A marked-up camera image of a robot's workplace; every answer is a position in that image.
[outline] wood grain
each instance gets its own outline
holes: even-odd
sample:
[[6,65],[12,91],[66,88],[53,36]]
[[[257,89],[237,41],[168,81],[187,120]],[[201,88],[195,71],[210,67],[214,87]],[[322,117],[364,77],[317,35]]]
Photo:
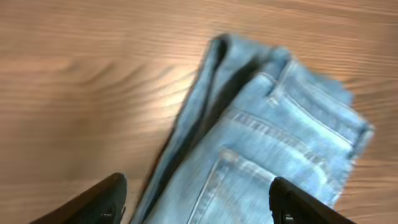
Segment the wood grain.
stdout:
[[376,137],[336,209],[395,223],[398,2],[0,2],[0,215],[26,223],[114,171],[128,211],[166,140],[207,42],[236,32],[287,46],[356,94]]

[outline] jeans pant leg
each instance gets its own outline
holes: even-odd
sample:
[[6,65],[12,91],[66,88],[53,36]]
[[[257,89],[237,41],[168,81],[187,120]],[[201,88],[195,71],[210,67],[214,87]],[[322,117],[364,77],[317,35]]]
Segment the jeans pant leg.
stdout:
[[269,47],[236,35],[224,34],[211,41],[197,80],[162,150],[132,223],[145,219],[180,161],[212,127],[234,95],[250,79],[252,70],[266,60],[269,51]]

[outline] black object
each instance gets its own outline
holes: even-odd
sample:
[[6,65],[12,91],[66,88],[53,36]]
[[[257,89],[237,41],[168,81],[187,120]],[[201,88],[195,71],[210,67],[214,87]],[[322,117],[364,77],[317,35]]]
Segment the black object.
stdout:
[[119,224],[127,197],[127,180],[115,173],[33,224]]
[[283,177],[271,184],[269,208],[275,224],[354,224]]

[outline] jeans waistband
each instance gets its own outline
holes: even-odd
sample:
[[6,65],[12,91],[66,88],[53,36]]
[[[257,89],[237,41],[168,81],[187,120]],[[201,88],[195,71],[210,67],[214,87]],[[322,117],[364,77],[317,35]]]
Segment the jeans waistband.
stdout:
[[373,135],[374,128],[357,112],[313,85],[308,79],[310,71],[298,61],[289,60],[277,79],[262,73],[276,82],[269,98],[277,101],[282,95],[288,97],[314,120],[352,144],[355,155],[362,150],[363,141]]

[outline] denim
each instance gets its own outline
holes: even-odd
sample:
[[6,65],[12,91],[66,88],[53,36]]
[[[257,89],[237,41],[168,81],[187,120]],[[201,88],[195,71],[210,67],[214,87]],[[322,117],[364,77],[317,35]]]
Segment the denim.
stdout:
[[373,127],[282,47],[215,38],[132,223],[272,223],[282,176],[333,206]]

